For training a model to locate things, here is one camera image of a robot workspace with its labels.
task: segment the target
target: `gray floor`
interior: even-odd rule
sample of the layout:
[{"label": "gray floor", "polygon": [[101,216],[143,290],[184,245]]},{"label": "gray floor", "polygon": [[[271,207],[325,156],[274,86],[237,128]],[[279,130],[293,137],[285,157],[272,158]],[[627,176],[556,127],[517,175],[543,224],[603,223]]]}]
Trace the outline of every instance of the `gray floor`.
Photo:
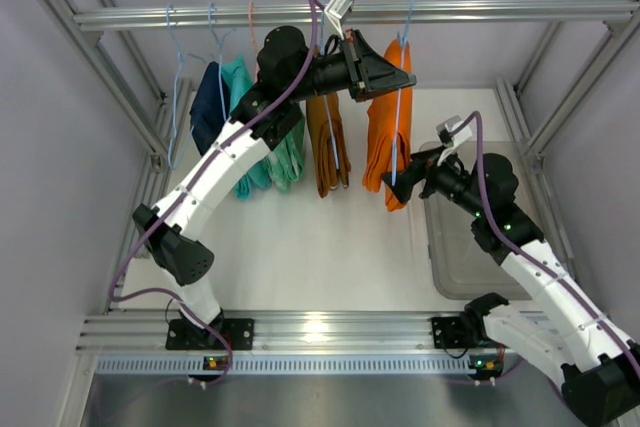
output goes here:
[{"label": "gray floor", "polygon": [[256,376],[206,391],[176,380],[144,393],[158,380],[97,378],[84,427],[581,425],[527,364],[495,388],[433,376]]}]

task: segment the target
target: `perforated metal strip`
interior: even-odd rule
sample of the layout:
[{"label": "perforated metal strip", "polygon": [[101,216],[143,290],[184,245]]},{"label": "perforated metal strip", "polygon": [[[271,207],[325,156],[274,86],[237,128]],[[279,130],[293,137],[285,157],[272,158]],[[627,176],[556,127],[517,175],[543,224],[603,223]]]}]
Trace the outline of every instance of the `perforated metal strip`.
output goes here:
[{"label": "perforated metal strip", "polygon": [[[98,374],[202,375],[205,356],[103,356]],[[236,355],[231,375],[469,374],[469,358],[445,355]]]}]

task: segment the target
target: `gray tray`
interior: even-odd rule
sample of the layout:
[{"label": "gray tray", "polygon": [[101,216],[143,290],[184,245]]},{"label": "gray tray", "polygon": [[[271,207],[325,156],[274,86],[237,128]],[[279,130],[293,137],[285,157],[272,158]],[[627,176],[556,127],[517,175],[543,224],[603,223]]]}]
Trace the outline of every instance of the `gray tray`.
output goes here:
[{"label": "gray tray", "polygon": [[[433,149],[439,145],[441,144],[438,142],[428,142],[420,150]],[[484,151],[504,155],[511,161],[513,171],[520,179],[516,202],[540,225],[538,212],[517,160],[515,144],[485,142]],[[475,141],[462,145],[458,154],[465,168],[471,171],[476,160]],[[433,281],[442,295],[450,299],[466,300],[496,292],[509,300],[530,300],[527,292],[476,244],[471,233],[473,217],[439,194],[425,199],[424,205]]]}]

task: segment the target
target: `teal cloth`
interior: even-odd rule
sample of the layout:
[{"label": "teal cloth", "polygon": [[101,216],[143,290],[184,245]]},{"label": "teal cloth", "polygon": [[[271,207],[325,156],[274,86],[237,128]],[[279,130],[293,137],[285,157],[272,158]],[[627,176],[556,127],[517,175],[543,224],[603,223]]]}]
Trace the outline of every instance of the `teal cloth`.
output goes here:
[{"label": "teal cloth", "polygon": [[289,192],[291,182],[304,172],[304,124],[304,119],[300,120],[266,158],[269,176],[283,192]]},{"label": "teal cloth", "polygon": [[[238,55],[235,60],[222,65],[222,78],[231,89],[231,107],[229,111],[232,112],[242,96],[253,85],[242,54]],[[257,162],[238,181],[234,187],[236,196],[243,200],[251,197],[252,184],[263,190],[271,187],[271,177],[267,172],[267,162],[265,160]]]}]

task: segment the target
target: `white arm segment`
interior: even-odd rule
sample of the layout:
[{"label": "white arm segment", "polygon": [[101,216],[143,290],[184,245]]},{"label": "white arm segment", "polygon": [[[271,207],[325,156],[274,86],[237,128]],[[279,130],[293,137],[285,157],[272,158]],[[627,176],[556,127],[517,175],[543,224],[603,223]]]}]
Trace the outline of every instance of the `white arm segment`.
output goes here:
[{"label": "white arm segment", "polygon": [[601,365],[598,356],[606,354],[614,358],[620,355],[622,353],[620,348],[558,280],[562,279],[581,294],[591,308],[598,313],[599,319],[606,322],[623,342],[626,343],[631,337],[607,319],[578,284],[567,275],[549,244],[536,240],[524,245],[522,250],[553,270],[559,276],[558,279],[552,279],[540,268],[515,253],[507,256],[502,263],[502,268],[524,287],[533,301],[544,311],[566,344],[570,352],[567,356],[573,358],[575,365],[582,372],[586,372]]},{"label": "white arm segment", "polygon": [[564,375],[560,366],[574,362],[558,335],[527,319],[510,305],[491,309],[484,317],[484,329],[490,339],[509,346],[558,388],[562,386]]},{"label": "white arm segment", "polygon": [[[234,140],[229,147],[221,149],[193,189],[190,192],[187,191],[187,185],[202,164],[216,150],[220,150],[220,144],[241,128],[242,124],[237,121],[225,123],[216,142],[200,159],[200,162],[191,169],[189,175],[185,177],[178,187],[159,200],[154,206],[159,209],[157,215],[160,217],[175,202],[176,198],[182,192],[185,192],[187,197],[169,215],[165,222],[169,226],[180,226],[182,229],[180,234],[187,239],[198,240],[200,238],[202,227],[222,199],[256,162],[266,157],[270,152],[269,147],[262,139],[256,140],[251,137],[252,131],[249,129]],[[173,290],[180,295],[184,304],[193,310],[201,320],[209,324],[216,318],[220,313],[220,304],[218,304],[213,294],[211,282],[207,275],[193,284],[180,286],[173,275],[166,270],[164,272],[170,279]],[[188,314],[184,311],[182,313],[194,324],[198,325]]]}]

